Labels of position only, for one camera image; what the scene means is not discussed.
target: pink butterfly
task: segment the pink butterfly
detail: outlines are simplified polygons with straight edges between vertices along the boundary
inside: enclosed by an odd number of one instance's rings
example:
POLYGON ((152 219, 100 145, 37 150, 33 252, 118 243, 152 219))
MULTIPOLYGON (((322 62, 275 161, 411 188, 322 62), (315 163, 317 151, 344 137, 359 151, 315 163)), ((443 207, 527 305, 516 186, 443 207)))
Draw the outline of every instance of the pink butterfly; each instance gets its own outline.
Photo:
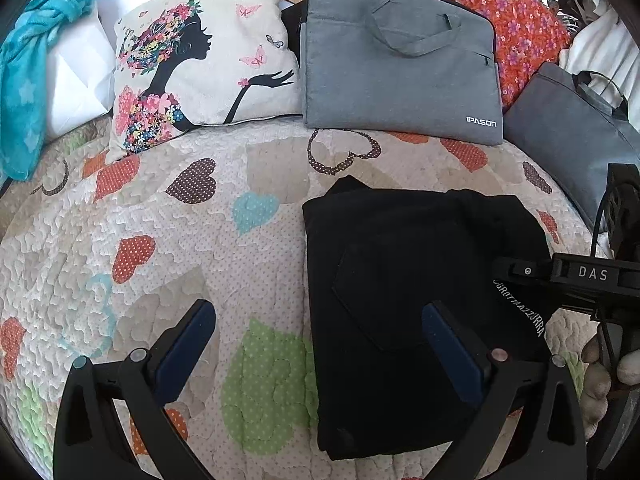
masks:
POLYGON ((250 17, 256 10, 260 9, 261 5, 252 5, 251 7, 245 7, 244 5, 236 4, 236 14, 238 16, 250 17))
POLYGON ((262 46, 259 45, 255 51, 255 57, 241 57, 240 61, 254 68, 260 68, 260 65, 264 65, 267 62, 267 56, 262 46))

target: throw pillow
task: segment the throw pillow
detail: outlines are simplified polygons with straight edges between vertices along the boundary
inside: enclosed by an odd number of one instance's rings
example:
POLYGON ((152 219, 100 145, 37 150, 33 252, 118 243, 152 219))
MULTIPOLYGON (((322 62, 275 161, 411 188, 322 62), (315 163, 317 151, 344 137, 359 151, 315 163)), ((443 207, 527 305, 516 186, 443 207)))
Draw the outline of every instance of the throw pillow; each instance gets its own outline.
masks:
POLYGON ((107 163, 201 124, 299 114, 280 0, 152 0, 116 24, 107 163))
POLYGON ((562 23, 539 0, 455 0, 487 17, 496 33, 495 59, 506 111, 545 61, 571 43, 562 23))

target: bolt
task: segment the bolt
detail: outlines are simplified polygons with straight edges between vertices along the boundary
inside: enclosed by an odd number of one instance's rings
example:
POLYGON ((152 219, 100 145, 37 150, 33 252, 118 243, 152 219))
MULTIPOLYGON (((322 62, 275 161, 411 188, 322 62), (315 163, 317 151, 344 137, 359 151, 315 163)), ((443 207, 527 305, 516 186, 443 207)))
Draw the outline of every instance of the bolt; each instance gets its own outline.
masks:
POLYGON ((133 352, 129 354, 129 359, 131 359, 135 363, 139 363, 146 357, 146 350, 144 348, 136 348, 133 352))
POLYGON ((564 357, 558 354, 554 355, 551 358, 551 362, 558 368, 564 368, 564 366, 566 365, 566 361, 564 360, 564 357))
POLYGON ((76 357, 74 359, 74 364, 73 367, 77 368, 78 370, 80 368, 82 368, 84 365, 86 364, 86 357, 84 357, 83 355, 81 355, 80 357, 76 357))
POLYGON ((509 358, 509 354, 502 348, 494 348, 491 350, 491 357, 493 357, 495 361, 503 363, 509 358))

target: quilt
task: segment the quilt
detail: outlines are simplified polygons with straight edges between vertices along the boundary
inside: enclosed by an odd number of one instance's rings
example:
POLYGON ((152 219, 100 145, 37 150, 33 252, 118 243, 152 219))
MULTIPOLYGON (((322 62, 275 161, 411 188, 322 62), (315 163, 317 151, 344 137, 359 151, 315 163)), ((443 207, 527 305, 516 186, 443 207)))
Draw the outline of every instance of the quilt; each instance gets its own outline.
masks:
MULTIPOLYGON (((515 194, 551 251, 586 254, 591 239, 556 183, 508 142, 314 130, 278 118, 200 128, 111 165, 107 146, 108 136, 95 135, 54 150, 34 180, 0 200, 0 417, 45 479, 73 360, 149 348, 197 298, 214 305, 216 331, 165 409, 215 478, 427 474, 446 444, 336 462, 316 445, 301 206, 342 176, 371 187, 515 194)), ((546 327, 578 389, 578 355, 593 333, 587 316, 566 311, 546 327)), ((398 377, 398 387, 410 380, 398 377)), ((126 405, 117 410, 141 466, 158 476, 126 405)), ((505 423, 485 473, 515 421, 505 423)))

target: black bag handle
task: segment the black bag handle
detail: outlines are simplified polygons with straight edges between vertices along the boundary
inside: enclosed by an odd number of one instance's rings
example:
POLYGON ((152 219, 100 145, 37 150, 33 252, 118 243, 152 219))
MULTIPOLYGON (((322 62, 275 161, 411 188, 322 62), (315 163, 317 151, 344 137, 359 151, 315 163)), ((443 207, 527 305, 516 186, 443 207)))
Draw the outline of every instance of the black bag handle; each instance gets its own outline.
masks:
POLYGON ((599 75, 601 78, 606 79, 606 81, 608 81, 609 83, 611 83, 613 86, 616 87, 618 94, 620 94, 620 97, 622 97, 622 101, 620 103, 620 106, 618 106, 618 108, 613 109, 611 115, 618 119, 622 118, 625 121, 628 121, 629 120, 629 101, 626 100, 626 97, 622 93, 622 90, 616 84, 616 82, 613 81, 612 78, 605 76, 603 73, 596 72, 595 70, 582 70, 577 74, 572 74, 575 89, 578 89, 578 86, 580 86, 581 84, 584 84, 585 86, 589 86, 592 81, 591 74, 599 75))
POLYGON ((457 36, 460 28, 462 27, 462 21, 455 14, 441 14, 448 30, 433 34, 421 38, 417 41, 409 41, 403 44, 392 44, 389 41, 387 35, 380 29, 378 20, 376 19, 376 12, 384 7, 386 4, 394 3, 392 0, 372 0, 372 4, 364 12, 364 22, 367 30, 384 45, 391 50, 402 54, 407 57, 420 57, 433 52, 443 46, 452 44, 457 36))

